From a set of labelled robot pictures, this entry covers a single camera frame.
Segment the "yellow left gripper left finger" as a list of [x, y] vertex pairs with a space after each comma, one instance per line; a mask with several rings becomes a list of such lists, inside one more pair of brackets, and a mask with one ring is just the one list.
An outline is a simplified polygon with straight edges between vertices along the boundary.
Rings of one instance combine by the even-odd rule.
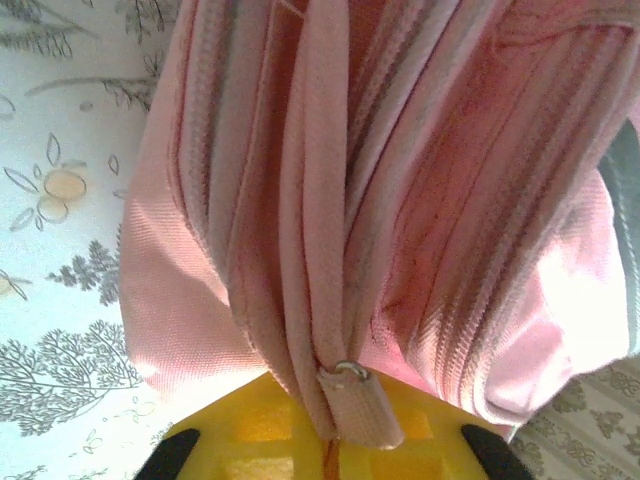
[[139, 477], [323, 479], [325, 453], [306, 410], [264, 374], [173, 425]]

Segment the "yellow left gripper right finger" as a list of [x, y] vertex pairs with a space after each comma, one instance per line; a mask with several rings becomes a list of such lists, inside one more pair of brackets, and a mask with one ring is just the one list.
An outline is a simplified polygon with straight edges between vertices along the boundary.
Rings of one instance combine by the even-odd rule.
[[339, 477], [347, 480], [526, 480], [533, 474], [496, 427], [411, 385], [379, 376], [404, 442], [379, 450], [344, 442]]

